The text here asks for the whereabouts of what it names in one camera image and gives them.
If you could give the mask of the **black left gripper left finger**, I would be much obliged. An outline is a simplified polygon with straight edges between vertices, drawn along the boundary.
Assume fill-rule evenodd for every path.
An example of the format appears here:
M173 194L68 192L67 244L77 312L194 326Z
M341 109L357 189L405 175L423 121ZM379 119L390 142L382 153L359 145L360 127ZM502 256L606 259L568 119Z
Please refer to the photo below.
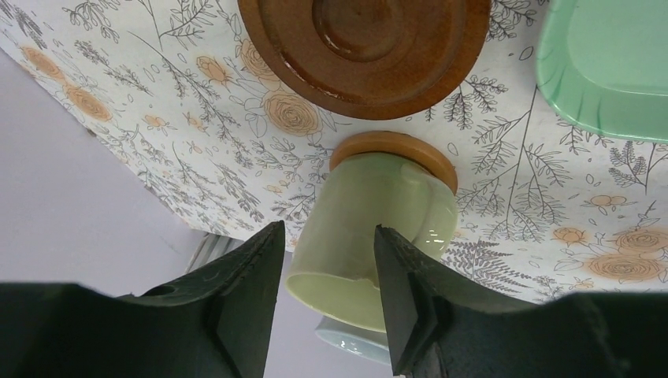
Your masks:
M140 296L1 285L4 377L261 377L285 255L273 222Z

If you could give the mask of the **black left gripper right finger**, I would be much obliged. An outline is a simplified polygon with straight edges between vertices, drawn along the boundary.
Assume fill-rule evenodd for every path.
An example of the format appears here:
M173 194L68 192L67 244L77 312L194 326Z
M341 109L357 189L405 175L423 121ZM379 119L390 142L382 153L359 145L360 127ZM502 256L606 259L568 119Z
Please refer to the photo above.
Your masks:
M664 293L533 304L481 286L377 226L392 371L404 377L664 377Z

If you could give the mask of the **pale green mug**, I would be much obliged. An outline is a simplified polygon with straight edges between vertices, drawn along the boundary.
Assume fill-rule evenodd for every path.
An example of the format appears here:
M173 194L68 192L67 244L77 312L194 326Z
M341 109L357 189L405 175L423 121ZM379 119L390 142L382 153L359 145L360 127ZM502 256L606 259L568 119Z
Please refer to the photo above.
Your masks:
M286 288L327 317L384 332L376 226L395 229L439 259L457 222L452 189L418 164L382 153L349 157L334 168L307 217Z

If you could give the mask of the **light blue mug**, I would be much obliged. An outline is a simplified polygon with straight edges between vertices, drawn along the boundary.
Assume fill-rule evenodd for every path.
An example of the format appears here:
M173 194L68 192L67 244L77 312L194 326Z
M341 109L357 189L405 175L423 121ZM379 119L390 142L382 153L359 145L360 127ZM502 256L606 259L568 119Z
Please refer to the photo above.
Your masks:
M322 317L314 333L337 349L382 365L391 365L385 333L355 327L330 317Z

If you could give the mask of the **light brown wooden coaster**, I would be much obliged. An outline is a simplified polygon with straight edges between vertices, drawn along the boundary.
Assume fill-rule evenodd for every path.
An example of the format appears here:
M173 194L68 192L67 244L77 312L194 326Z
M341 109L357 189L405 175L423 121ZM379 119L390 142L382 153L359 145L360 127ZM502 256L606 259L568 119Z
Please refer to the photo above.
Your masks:
M454 195L457 194L458 177L450 160L427 142L399 132L363 132L346 138L332 152L329 169L332 172L345 159L369 153L391 154L408 159L445 183Z

